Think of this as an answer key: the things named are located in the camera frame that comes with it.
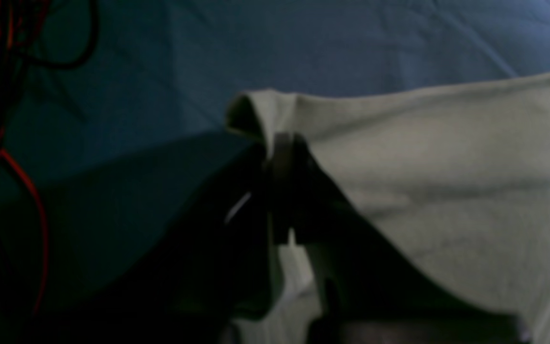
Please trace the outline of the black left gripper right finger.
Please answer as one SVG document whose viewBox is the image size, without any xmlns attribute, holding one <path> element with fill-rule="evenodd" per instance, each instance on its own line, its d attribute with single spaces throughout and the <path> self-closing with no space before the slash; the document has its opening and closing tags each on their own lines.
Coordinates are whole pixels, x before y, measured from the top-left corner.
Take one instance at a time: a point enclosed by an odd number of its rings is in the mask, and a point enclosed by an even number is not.
<svg viewBox="0 0 550 344">
<path fill-rule="evenodd" d="M 485 311 L 437 285 L 352 206 L 303 137 L 277 134 L 270 229 L 305 249 L 322 314 L 308 344 L 526 344 L 514 314 Z"/>
</svg>

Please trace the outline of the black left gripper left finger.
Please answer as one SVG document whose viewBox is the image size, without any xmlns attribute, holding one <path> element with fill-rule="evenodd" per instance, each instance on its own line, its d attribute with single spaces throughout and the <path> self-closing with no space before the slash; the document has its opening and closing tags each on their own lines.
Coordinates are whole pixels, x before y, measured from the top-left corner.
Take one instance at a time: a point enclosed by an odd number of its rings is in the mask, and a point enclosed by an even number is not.
<svg viewBox="0 0 550 344">
<path fill-rule="evenodd" d="M 89 291 L 21 343 L 233 342 L 233 320 L 266 317 L 284 289 L 269 157 L 263 143 L 198 136 L 46 189 L 55 247 L 66 234 Z"/>
</svg>

